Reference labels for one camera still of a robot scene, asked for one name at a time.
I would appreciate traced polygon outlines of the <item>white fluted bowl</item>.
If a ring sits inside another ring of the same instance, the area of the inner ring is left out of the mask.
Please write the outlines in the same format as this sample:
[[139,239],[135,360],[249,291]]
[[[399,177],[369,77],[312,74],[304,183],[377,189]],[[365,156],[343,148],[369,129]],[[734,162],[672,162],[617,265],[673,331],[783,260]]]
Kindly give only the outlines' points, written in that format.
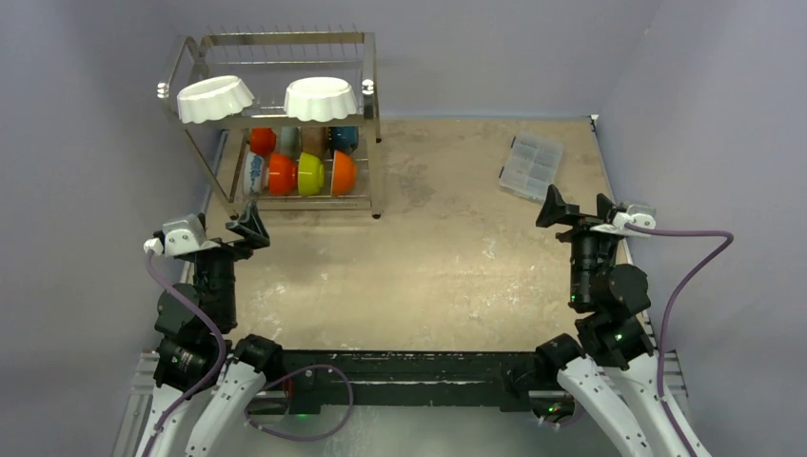
[[203,124],[241,113],[253,105],[255,96],[242,78],[224,75],[193,83],[176,99],[183,124]]
[[290,83],[285,91],[285,114],[301,121],[327,122],[358,113],[352,86],[336,77],[306,77]]

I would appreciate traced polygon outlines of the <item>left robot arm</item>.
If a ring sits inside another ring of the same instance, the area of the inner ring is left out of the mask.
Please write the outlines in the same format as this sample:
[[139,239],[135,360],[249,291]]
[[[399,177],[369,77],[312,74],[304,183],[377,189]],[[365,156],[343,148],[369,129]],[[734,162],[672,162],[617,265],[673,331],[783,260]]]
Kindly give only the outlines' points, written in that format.
[[163,288],[155,330],[154,389],[139,456],[223,456],[259,388],[283,380],[279,345],[255,335],[232,344],[236,262],[270,245],[255,202],[226,223],[234,241],[207,236],[203,213],[162,225],[144,243],[147,271]]

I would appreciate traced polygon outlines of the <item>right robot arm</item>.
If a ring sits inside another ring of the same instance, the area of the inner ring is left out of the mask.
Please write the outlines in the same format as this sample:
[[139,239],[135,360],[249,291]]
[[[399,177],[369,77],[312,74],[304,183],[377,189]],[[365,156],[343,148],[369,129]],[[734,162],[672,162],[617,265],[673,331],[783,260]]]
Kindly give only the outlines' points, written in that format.
[[594,214],[563,200],[551,185],[536,225],[563,225],[570,251],[568,305],[580,315],[577,337],[562,334],[537,349],[537,380],[561,386],[623,456],[706,456],[664,377],[662,338],[640,315],[650,308],[646,273],[617,261],[622,239],[659,234],[655,211],[597,197]]

